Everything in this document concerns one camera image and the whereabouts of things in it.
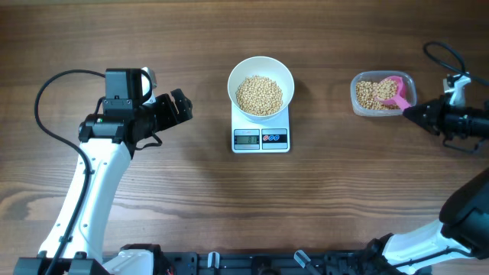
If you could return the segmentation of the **pink plastic scoop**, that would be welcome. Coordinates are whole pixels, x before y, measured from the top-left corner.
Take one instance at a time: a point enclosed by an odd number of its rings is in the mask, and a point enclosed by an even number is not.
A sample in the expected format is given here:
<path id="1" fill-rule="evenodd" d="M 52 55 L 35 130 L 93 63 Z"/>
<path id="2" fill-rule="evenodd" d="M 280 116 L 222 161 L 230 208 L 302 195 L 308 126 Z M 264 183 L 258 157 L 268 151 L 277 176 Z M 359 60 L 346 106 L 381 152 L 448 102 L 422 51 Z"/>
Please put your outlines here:
<path id="1" fill-rule="evenodd" d="M 374 88 L 374 97 L 384 105 L 395 105 L 400 110 L 411 106 L 406 100 L 406 85 L 400 76 L 388 76 Z"/>

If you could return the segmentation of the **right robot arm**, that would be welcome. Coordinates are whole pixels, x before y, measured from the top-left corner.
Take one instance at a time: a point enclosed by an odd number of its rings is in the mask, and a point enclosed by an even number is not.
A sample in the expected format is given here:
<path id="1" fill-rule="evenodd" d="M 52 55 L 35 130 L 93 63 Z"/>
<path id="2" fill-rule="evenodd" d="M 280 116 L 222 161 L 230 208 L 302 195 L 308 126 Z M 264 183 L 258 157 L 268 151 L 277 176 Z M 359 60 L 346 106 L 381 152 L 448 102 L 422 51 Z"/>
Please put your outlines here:
<path id="1" fill-rule="evenodd" d="M 403 116 L 434 135 L 488 138 L 488 110 L 449 104 L 447 96 L 406 108 Z M 404 234 L 372 240 L 360 265 L 364 274 L 427 274 L 434 264 L 488 257 L 488 172 L 455 191 L 434 221 Z"/>

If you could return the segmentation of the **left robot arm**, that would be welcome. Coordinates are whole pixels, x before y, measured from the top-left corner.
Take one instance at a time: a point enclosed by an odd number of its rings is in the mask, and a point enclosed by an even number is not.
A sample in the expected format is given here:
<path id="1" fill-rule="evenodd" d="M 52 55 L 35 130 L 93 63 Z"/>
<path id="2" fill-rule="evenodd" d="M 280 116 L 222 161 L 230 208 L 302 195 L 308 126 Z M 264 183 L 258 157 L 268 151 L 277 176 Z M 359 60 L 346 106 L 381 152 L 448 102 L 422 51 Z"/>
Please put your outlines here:
<path id="1" fill-rule="evenodd" d="M 40 129 L 70 146 L 78 164 L 62 209 L 36 257 L 21 257 L 16 274 L 169 274 L 171 263 L 157 244 L 129 244 L 109 261 L 103 260 L 103 240 L 118 184 L 138 142 L 192 118 L 192 102 L 180 89 L 155 95 L 154 72 L 108 69 L 102 73 L 105 96 L 79 126 L 74 144 Z"/>

